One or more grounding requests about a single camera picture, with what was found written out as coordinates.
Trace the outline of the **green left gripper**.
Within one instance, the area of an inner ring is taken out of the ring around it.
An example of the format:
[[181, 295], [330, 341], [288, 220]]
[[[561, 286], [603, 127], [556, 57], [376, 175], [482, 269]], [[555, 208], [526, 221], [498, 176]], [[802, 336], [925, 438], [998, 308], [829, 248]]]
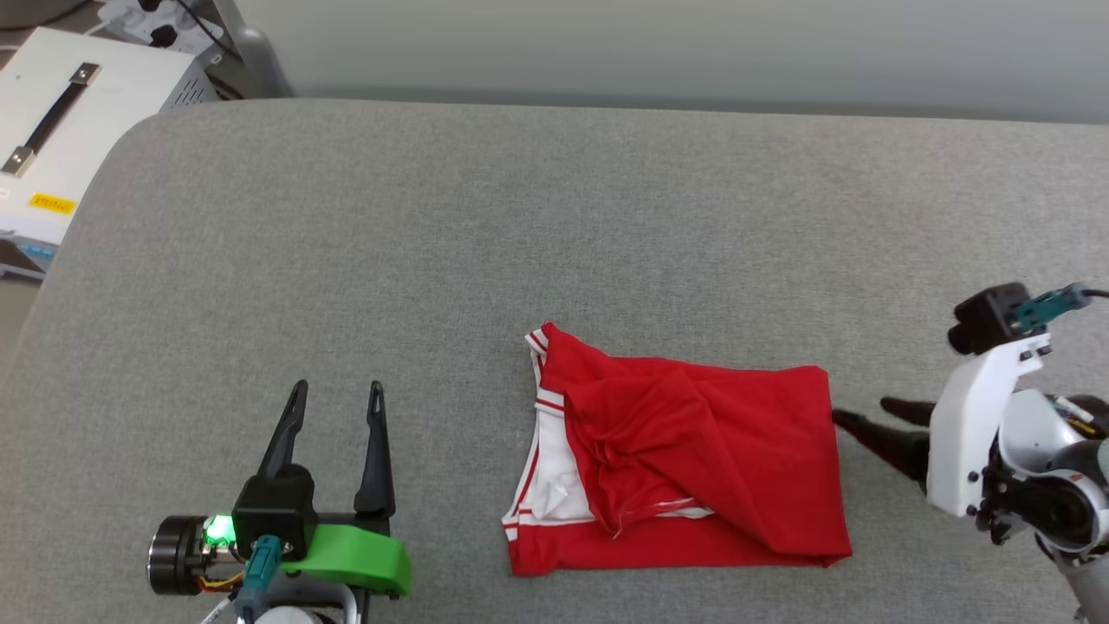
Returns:
[[[276, 478], [292, 466], [308, 403], [308, 381], [289, 391], [257, 475]], [[389, 520], [396, 510], [385, 388], [373, 380], [366, 411], [368, 441], [353, 509], [358, 516]], [[247, 561], [241, 557], [228, 514], [171, 515], [152, 538], [146, 575], [159, 595], [228, 594], [243, 587]], [[411, 592], [413, 562], [399, 540], [349, 524], [347, 516], [321, 518], [308, 555], [283, 557], [267, 585], [269, 599], [400, 599]]]

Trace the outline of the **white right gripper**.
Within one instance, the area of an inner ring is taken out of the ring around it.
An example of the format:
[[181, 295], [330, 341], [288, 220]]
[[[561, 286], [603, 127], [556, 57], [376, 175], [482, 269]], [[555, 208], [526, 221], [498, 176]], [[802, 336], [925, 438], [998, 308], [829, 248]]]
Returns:
[[1042, 369], [1042, 348], [1051, 348], [1050, 337], [1022, 337], [973, 356], [955, 368], [936, 405], [883, 396], [886, 413], [928, 427], [928, 433], [877, 424], [848, 411], [832, 411], [834, 422], [912, 482], [926, 483], [932, 507], [967, 516], [970, 507], [981, 507], [985, 481], [973, 482], [970, 474], [981, 474], [988, 464], [1006, 405], [1022, 375]]

